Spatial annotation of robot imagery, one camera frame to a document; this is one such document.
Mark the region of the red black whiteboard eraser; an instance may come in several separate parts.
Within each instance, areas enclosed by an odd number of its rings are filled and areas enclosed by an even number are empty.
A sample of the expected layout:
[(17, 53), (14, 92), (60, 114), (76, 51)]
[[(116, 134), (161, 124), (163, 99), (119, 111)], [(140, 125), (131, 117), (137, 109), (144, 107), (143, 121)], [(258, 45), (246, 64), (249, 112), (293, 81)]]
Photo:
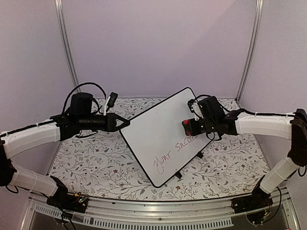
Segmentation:
[(190, 123), (190, 120), (184, 120), (182, 122), (182, 125), (184, 127), (184, 130), (185, 130), (185, 134), (186, 136), (191, 136), (192, 135), (192, 132), (191, 132), (191, 123)]

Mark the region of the white dry-erase whiteboard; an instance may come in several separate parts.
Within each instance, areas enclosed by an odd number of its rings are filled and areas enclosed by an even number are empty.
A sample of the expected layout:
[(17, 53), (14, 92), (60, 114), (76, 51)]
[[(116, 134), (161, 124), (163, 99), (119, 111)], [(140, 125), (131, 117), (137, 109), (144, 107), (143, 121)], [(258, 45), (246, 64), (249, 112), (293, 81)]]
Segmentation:
[(162, 187), (209, 143), (205, 134), (187, 136), (182, 121), (194, 115), (188, 101), (194, 99), (186, 87), (141, 112), (120, 133), (136, 161), (156, 188)]

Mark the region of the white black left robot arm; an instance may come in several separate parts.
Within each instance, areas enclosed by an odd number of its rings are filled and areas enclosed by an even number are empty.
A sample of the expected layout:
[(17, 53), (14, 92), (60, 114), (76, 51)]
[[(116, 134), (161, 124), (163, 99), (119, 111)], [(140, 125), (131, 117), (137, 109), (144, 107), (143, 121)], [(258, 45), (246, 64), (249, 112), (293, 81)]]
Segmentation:
[(85, 205), (85, 196), (69, 193), (66, 185), (55, 176), (45, 176), (32, 170), (14, 165), (12, 158), (40, 146), (64, 141), (78, 136), (83, 130), (116, 132), (130, 125), (130, 121), (110, 113), (118, 94), (112, 92), (103, 105), (92, 111), (96, 103), (94, 96), (87, 92), (70, 94), (59, 115), (12, 131), (0, 134), (0, 185), (13, 186), (35, 191), (47, 197), (52, 205), (67, 208), (69, 205)]

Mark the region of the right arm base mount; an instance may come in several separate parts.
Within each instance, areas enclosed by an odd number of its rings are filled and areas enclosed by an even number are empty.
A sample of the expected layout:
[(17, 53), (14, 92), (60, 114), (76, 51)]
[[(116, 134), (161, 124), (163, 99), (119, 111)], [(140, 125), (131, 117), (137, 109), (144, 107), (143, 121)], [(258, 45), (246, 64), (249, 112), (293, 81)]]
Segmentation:
[(250, 195), (232, 199), (231, 208), (237, 214), (268, 207), (272, 204), (271, 194), (265, 193), (257, 186)]

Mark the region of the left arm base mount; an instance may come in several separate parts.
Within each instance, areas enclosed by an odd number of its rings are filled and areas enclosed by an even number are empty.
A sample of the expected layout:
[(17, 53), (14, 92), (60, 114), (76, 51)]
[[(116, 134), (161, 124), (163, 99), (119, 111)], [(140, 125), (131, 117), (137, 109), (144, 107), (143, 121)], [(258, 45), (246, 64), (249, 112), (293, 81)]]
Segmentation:
[(53, 196), (47, 198), (47, 204), (59, 210), (69, 210), (78, 213), (85, 213), (88, 205), (88, 195), (77, 192), (71, 194), (67, 187), (57, 177), (51, 176), (56, 182), (57, 190)]

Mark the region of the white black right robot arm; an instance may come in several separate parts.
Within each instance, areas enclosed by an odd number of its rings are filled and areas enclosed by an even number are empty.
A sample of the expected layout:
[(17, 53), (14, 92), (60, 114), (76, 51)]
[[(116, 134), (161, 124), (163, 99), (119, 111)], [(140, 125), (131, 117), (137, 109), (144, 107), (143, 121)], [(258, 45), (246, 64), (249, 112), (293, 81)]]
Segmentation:
[(269, 194), (301, 167), (307, 166), (307, 113), (304, 109), (286, 114), (251, 112), (244, 108), (227, 110), (216, 97), (202, 95), (202, 100), (188, 101), (193, 119), (182, 125), (187, 136), (217, 133), (223, 135), (254, 134), (284, 138), (291, 141), (285, 158), (264, 175), (252, 191), (248, 205), (258, 209)]

